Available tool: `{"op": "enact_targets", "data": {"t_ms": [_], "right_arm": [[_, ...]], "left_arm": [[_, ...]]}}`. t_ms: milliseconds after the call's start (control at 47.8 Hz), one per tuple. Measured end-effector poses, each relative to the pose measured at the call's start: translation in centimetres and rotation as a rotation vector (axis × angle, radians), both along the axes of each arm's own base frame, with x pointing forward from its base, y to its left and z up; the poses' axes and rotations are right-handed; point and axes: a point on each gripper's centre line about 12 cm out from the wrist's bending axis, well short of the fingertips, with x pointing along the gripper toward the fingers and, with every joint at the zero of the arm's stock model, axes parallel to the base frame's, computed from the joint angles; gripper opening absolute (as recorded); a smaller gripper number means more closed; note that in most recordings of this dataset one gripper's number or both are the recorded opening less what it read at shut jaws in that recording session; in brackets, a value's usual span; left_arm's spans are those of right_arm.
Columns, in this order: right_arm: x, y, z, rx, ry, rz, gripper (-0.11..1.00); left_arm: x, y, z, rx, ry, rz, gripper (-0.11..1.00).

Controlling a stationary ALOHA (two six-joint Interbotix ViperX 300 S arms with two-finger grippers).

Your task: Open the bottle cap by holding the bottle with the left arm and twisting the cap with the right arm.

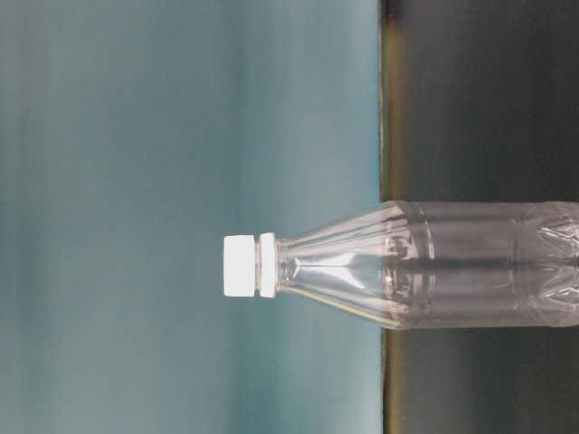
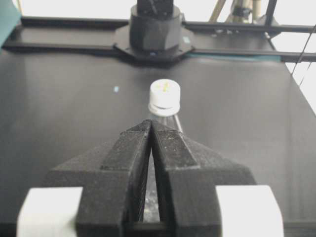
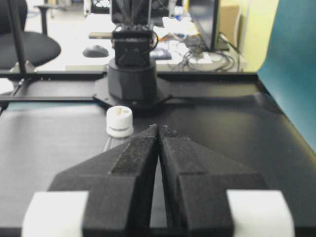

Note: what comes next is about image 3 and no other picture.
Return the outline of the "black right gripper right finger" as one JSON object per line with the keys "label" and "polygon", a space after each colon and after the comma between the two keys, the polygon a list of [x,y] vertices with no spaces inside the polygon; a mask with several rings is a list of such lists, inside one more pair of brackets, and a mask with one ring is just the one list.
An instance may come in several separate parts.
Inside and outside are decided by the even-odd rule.
{"label": "black right gripper right finger", "polygon": [[159,143],[171,223],[191,237],[292,237],[279,190],[256,170],[161,126]]}

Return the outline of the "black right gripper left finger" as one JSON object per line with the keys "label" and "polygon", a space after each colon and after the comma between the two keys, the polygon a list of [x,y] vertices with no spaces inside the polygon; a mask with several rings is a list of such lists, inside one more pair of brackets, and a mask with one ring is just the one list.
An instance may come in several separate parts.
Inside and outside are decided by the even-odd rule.
{"label": "black right gripper left finger", "polygon": [[25,213],[24,237],[125,237],[149,227],[158,126],[53,178]]}

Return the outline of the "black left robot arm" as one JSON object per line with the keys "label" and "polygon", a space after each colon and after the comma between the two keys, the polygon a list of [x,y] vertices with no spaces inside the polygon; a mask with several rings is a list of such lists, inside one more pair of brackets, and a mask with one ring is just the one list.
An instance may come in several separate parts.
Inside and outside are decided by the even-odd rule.
{"label": "black left robot arm", "polygon": [[150,0],[111,1],[111,21],[121,30],[112,32],[115,56],[107,64],[106,75],[95,82],[95,100],[149,111],[171,98],[168,83],[157,77],[156,62],[150,57],[158,44],[151,5]]}

